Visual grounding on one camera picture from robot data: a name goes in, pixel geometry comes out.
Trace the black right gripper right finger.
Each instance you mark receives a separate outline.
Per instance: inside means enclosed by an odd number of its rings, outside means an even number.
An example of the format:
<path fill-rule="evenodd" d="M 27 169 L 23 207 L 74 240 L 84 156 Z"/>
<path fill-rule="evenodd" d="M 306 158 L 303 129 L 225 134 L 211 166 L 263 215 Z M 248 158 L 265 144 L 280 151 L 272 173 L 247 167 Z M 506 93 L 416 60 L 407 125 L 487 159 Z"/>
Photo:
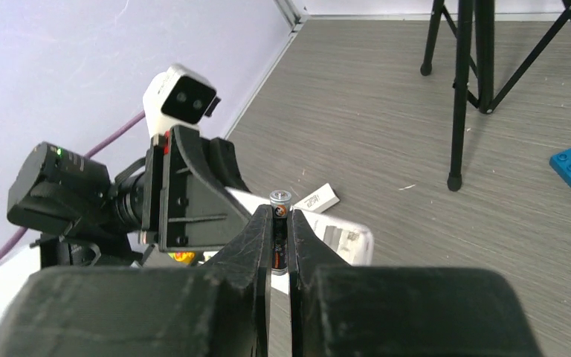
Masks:
<path fill-rule="evenodd" d="M 294 356 L 540 356 L 514 289 L 484 268 L 351 266 L 288 218 Z"/>

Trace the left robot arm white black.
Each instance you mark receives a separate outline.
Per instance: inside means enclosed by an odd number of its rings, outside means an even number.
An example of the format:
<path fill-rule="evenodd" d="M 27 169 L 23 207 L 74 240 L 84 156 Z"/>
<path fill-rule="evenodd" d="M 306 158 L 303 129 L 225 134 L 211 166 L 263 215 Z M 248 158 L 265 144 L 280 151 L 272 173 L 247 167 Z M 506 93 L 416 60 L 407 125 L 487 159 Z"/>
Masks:
<path fill-rule="evenodd" d="M 9 189 L 7 219 L 38 231 L 42 268 L 120 266 L 148 252 L 217 251 L 248 223 L 233 197 L 246 191 L 234 145 L 177 125 L 111 178 L 107 167 L 48 142 L 37 145 Z"/>

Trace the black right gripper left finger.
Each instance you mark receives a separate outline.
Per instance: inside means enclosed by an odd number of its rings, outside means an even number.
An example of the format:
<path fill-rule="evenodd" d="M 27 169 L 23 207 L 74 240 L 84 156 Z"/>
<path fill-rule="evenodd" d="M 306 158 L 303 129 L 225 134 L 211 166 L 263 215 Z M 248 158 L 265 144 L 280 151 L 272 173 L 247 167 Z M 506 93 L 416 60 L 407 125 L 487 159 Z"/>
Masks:
<path fill-rule="evenodd" d="M 55 267 L 0 323 L 0 356 L 265 356 L 270 205 L 195 268 Z"/>

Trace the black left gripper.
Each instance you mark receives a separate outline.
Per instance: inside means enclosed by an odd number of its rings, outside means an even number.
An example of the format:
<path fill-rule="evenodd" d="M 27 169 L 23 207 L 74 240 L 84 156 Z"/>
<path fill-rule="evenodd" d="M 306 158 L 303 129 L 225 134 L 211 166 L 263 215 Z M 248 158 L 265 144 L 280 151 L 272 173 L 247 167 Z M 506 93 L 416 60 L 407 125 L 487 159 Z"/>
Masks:
<path fill-rule="evenodd" d="M 216 251 L 248 224 L 250 213 L 230 189 L 248 192 L 235 146 L 173 126 L 146 155 L 140 239 L 159 251 Z"/>

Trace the white remote control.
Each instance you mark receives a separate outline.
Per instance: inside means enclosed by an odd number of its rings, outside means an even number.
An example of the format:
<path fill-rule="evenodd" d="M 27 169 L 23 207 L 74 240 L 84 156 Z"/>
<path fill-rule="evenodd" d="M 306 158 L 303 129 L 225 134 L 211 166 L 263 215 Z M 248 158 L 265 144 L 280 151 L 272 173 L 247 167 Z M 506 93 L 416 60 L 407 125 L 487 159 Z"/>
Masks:
<path fill-rule="evenodd" d="M 295 193 L 291 193 L 291 196 L 291 207 L 297 209 L 293 204 L 301 199 L 298 199 Z M 369 265 L 372 262 L 375 240 L 367 226 L 330 216 L 326 213 L 327 210 L 323 213 L 301 211 L 314 234 L 342 259 L 357 266 Z"/>

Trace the AA battery black orange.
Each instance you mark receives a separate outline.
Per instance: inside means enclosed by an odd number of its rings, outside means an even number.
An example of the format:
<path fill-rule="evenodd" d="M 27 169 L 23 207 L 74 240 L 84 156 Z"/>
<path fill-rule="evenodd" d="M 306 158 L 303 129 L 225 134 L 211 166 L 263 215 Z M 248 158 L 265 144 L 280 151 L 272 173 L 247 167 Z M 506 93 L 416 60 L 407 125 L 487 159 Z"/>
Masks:
<path fill-rule="evenodd" d="M 291 194 L 286 190 L 275 190 L 269 195 L 272 207 L 272 248 L 273 262 L 272 272 L 275 275 L 287 273 L 288 249 L 287 249 L 287 218 L 291 210 Z"/>

